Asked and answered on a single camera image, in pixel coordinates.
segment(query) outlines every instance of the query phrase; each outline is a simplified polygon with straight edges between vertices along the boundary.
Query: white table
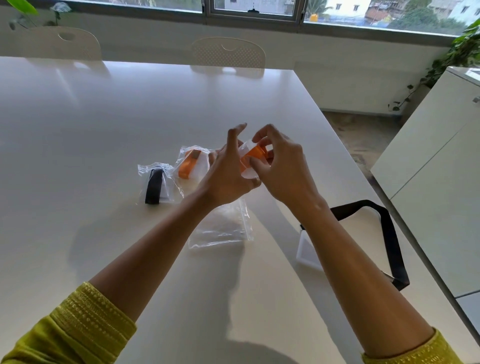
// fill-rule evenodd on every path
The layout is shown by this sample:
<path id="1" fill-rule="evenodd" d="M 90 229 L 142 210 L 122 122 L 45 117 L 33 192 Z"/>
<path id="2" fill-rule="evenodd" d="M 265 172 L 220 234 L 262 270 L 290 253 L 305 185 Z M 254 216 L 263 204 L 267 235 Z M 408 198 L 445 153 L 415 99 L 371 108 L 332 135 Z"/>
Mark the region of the white table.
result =
<path id="1" fill-rule="evenodd" d="M 268 122 L 304 146 L 331 206 L 380 203 L 293 71 L 0 58 L 0 352 L 168 211 L 138 206 L 137 163 L 181 145 L 218 147 Z M 184 249 L 119 363 L 360 363 L 325 276 L 295 261 L 299 226 L 261 187 L 247 195 L 255 241 Z M 370 211 L 344 223 L 389 272 Z M 402 292 L 466 362 L 476 345 L 397 230 Z"/>

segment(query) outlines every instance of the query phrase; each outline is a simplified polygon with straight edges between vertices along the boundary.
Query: leaf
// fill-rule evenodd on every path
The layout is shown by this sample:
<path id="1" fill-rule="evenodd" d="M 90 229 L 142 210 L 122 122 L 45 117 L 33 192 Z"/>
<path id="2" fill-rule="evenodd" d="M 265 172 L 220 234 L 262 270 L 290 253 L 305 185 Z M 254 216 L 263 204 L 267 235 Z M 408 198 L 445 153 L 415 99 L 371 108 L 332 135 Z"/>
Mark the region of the leaf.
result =
<path id="1" fill-rule="evenodd" d="M 19 12 L 22 12 L 24 14 L 35 14 L 35 15 L 38 14 L 38 12 L 33 7 L 33 5 L 30 4 L 27 0 L 7 0 L 7 1 L 10 3 L 11 6 L 13 6 Z"/>

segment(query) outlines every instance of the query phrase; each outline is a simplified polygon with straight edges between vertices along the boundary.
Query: tree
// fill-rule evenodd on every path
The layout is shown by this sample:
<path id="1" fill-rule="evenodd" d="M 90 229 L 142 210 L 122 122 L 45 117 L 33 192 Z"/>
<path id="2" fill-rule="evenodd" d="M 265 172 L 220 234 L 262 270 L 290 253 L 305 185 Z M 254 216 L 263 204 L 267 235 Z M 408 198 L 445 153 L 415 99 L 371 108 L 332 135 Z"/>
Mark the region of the tree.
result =
<path id="1" fill-rule="evenodd" d="M 410 0 L 405 5 L 405 13 L 418 8 L 426 8 L 431 2 L 432 0 Z"/>
<path id="2" fill-rule="evenodd" d="M 331 8 L 331 6 L 327 7 L 327 0 L 309 0 L 306 10 L 307 18 L 312 14 L 323 14 L 325 10 Z"/>
<path id="3" fill-rule="evenodd" d="M 425 31 L 425 28 L 436 28 L 437 25 L 437 16 L 431 8 L 415 8 L 406 12 L 403 17 L 393 20 L 388 27 L 392 29 Z"/>

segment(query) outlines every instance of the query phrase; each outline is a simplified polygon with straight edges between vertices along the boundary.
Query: black strap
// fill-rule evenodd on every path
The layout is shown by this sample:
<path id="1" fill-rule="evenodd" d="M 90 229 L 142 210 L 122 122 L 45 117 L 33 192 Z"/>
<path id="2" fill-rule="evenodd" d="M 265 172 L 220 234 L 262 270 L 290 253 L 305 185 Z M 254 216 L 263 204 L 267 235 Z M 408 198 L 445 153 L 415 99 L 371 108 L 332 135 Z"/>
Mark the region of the black strap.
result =
<path id="1" fill-rule="evenodd" d="M 351 204 L 332 207 L 330 210 L 336 219 L 340 221 L 353 215 L 365 206 L 373 208 L 380 215 L 380 223 L 382 225 L 388 263 L 390 264 L 390 270 L 392 271 L 392 283 L 399 291 L 401 291 L 410 284 L 410 281 L 408 280 L 408 274 L 405 270 L 405 264 L 403 263 L 402 252 L 400 250 L 400 245 L 398 244 L 398 238 L 396 237 L 395 226 L 393 225 L 388 210 L 370 200 L 352 202 Z"/>

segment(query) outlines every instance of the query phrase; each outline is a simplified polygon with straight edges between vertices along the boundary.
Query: white chair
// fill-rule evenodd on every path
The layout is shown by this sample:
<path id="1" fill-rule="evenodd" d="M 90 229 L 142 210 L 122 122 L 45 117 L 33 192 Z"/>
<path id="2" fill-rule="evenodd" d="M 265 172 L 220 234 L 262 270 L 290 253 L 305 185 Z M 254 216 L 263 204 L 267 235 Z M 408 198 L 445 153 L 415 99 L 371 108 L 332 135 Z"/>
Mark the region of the white chair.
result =
<path id="1" fill-rule="evenodd" d="M 100 44 L 92 33 L 65 26 L 40 26 L 19 35 L 21 57 L 101 61 Z"/>
<path id="2" fill-rule="evenodd" d="M 195 63 L 200 66 L 265 68 L 265 52 L 248 40 L 212 37 L 192 43 Z"/>

